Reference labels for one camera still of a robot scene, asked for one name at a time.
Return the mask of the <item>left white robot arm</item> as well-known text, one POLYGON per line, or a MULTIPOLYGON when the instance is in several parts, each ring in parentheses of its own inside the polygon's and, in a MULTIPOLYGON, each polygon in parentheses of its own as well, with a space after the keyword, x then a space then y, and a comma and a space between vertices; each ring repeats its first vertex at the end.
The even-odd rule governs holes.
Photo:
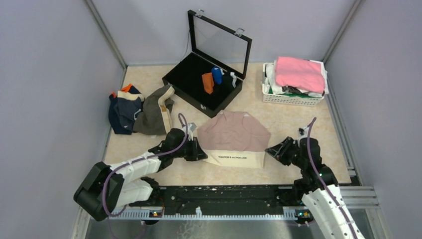
POLYGON ((119 164, 96 163, 84 178, 73 200, 96 221, 117 217, 116 208, 144 202, 153 206, 159 201, 156 184, 147 176, 169 167, 174 159, 186 161, 207 159, 192 131, 171 129, 165 139, 141 156, 119 164))

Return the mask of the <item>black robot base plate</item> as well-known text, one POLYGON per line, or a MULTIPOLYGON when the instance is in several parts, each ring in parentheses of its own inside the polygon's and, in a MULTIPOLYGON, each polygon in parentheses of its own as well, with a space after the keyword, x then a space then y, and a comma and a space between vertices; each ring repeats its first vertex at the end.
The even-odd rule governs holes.
POLYGON ((196 208, 205 216, 257 216, 281 215, 305 204, 287 185, 220 185, 159 187, 148 200, 129 206, 159 207, 167 216, 193 215, 196 208))

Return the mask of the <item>pink underwear cream waistband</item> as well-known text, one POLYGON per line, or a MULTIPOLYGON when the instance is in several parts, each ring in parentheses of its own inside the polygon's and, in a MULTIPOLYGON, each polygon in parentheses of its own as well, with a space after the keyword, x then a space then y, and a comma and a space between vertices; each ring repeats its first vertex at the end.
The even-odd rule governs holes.
POLYGON ((205 162, 223 167, 263 168, 270 131, 247 112, 220 111, 197 129, 205 162))

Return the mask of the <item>orange underwear white waistband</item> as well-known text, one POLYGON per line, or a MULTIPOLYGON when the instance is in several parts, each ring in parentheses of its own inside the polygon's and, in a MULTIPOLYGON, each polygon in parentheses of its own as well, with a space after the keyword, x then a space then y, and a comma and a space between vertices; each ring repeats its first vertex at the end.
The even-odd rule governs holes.
POLYGON ((204 91, 209 95, 212 94, 213 87, 214 87, 214 80, 213 80, 212 73, 209 72, 209 73, 202 74, 202 82, 203 82, 204 91))

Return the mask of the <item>olive beige underwear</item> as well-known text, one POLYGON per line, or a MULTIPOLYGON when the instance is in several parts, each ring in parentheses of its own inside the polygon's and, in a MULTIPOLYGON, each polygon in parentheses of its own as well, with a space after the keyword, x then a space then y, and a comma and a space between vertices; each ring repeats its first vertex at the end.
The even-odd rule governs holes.
POLYGON ((175 89, 171 85, 165 85, 144 101, 143 111, 140 112, 133 125, 133 131, 146 135, 166 135, 171 128, 171 111, 174 101, 171 97, 175 89))

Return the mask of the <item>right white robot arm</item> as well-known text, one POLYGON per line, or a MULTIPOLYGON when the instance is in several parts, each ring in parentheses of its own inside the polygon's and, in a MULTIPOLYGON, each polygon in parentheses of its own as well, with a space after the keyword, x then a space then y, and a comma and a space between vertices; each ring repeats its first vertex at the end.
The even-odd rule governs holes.
POLYGON ((325 238, 364 238, 345 204, 333 171, 322 162, 317 139, 287 137, 265 151, 281 164, 300 169, 302 177, 293 183, 292 199, 309 209, 325 238))

